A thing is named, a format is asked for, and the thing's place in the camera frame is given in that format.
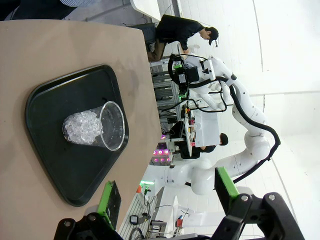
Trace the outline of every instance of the white table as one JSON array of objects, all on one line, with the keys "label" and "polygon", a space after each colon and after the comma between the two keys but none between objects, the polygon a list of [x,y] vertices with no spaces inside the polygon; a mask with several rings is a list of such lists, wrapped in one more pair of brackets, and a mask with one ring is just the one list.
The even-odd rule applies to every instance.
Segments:
[{"label": "white table", "polygon": [[130,0],[130,3],[122,4],[121,6],[117,6],[115,8],[100,12],[94,16],[87,17],[85,21],[90,22],[96,18],[100,18],[101,16],[107,15],[109,13],[112,13],[120,9],[131,7],[131,6],[133,7],[134,10],[144,15],[147,15],[150,18],[154,18],[157,21],[161,20],[161,15],[160,15],[157,0]]},{"label": "white table", "polygon": [[194,110],[195,120],[195,146],[206,147],[220,144],[218,114],[216,112],[203,112]]},{"label": "white table", "polygon": [[134,10],[158,21],[161,20],[157,0],[130,0],[130,3]]}]

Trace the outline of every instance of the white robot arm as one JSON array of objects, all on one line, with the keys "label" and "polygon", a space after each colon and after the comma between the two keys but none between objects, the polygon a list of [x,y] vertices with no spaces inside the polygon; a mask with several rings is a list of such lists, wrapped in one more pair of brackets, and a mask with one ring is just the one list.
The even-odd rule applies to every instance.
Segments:
[{"label": "white robot arm", "polygon": [[[216,167],[226,167],[229,175],[235,177],[246,173],[255,166],[258,161],[264,160],[270,155],[270,145],[265,138],[266,131],[248,123],[254,122],[256,123],[255,125],[258,126],[259,124],[265,125],[266,117],[264,113],[252,103],[248,90],[220,59],[211,57],[208,61],[200,63],[198,57],[189,56],[185,60],[185,64],[187,67],[198,67],[199,81],[196,82],[196,84],[206,83],[208,78],[212,81],[217,79],[217,77],[223,77],[227,80],[221,85],[225,98],[229,96],[228,87],[232,85],[235,88],[238,107],[236,107],[235,104],[233,105],[232,115],[247,129],[247,133],[244,136],[246,148],[238,154],[218,160],[214,165],[210,160],[201,157],[185,165],[170,167],[149,165],[143,180],[153,181],[156,185],[158,184],[160,188],[164,185],[181,186],[185,183],[190,183],[194,193],[206,195],[213,190]],[[192,88],[192,91],[203,98],[212,109],[222,109],[221,107],[223,105],[216,103],[209,95],[211,91],[210,87],[211,85],[208,83],[197,88]]]}]

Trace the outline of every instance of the black tray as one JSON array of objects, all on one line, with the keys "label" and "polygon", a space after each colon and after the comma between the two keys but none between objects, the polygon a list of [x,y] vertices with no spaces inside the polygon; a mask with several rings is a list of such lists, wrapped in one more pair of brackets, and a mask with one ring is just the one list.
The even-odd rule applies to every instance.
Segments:
[{"label": "black tray", "polygon": [[[117,151],[69,143],[62,125],[71,114],[100,107],[106,101],[122,109],[125,137]],[[110,66],[86,68],[39,85],[28,98],[25,121],[35,148],[62,197],[72,206],[86,204],[129,140],[129,126]]]}]

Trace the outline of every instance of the black shirt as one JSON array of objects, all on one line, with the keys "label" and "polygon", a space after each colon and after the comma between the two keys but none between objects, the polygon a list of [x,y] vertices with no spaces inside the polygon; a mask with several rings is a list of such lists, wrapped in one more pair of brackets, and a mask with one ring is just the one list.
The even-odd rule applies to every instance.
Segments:
[{"label": "black shirt", "polygon": [[216,146],[206,146],[204,150],[201,149],[201,147],[192,147],[192,154],[190,156],[188,151],[188,145],[185,141],[179,141],[178,142],[179,151],[182,159],[198,159],[200,158],[200,153],[211,153],[213,150],[215,150]]},{"label": "black shirt", "polygon": [[179,41],[183,50],[187,50],[187,40],[205,27],[197,21],[177,16],[163,15],[156,27],[156,37],[163,43]]}]

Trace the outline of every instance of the black jacket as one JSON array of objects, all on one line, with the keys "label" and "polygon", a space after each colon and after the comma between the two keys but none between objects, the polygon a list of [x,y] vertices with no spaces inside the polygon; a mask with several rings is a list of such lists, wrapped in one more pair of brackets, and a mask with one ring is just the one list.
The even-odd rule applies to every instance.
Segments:
[{"label": "black jacket", "polygon": [[187,40],[200,30],[204,29],[200,23],[194,20],[163,15],[159,25],[156,27],[156,37],[162,43],[179,41],[182,49],[187,50]]}]

